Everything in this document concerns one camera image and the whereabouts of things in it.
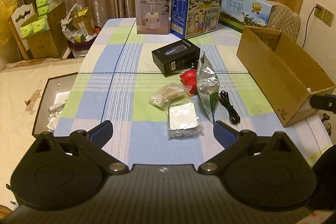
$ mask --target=yellow plastic bag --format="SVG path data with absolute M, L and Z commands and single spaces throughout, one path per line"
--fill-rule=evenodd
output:
M 0 45 L 6 45 L 12 37 L 8 18 L 17 8 L 17 0 L 0 0 Z

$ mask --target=ribbed gray surface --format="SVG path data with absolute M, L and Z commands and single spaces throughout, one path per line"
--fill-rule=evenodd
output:
M 20 207 L 3 223 L 294 224 L 310 213 L 259 211 L 234 200 L 217 177 L 200 175 L 192 165 L 166 167 L 162 172 L 162 166 L 135 165 L 128 175 L 109 177 L 94 198 L 77 207 L 58 212 Z

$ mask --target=smiley face badge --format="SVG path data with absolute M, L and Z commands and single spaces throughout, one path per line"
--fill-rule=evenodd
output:
M 252 13 L 256 12 L 257 15 L 259 15 L 259 12 L 261 11 L 261 5 L 258 2 L 255 2 L 252 4 Z

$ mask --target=black cable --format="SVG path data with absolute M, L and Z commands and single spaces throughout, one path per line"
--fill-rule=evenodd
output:
M 307 38 L 308 21 L 309 21 L 309 18 L 310 18 L 311 14 L 313 13 L 313 11 L 314 11 L 315 8 L 316 8 L 316 9 L 319 9 L 319 10 L 322 10 L 320 7 L 315 6 L 315 7 L 312 9 L 312 11 L 310 12 L 309 17 L 308 17 L 308 19 L 307 19 L 307 24 L 306 24 L 306 34 L 304 35 L 304 41 L 303 41 L 302 48 L 303 48 L 303 46 L 305 45 L 306 38 Z
M 240 116 L 238 115 L 237 111 L 233 108 L 233 106 L 230 103 L 229 93 L 227 93 L 225 90 L 222 90 L 219 93 L 218 100 L 221 103 L 221 105 L 225 107 L 227 112 L 229 113 L 230 122 L 235 126 L 238 125 L 238 123 L 240 123 Z

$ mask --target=small white box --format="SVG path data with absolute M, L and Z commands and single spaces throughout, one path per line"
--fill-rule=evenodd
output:
M 169 0 L 135 0 L 138 34 L 169 33 Z

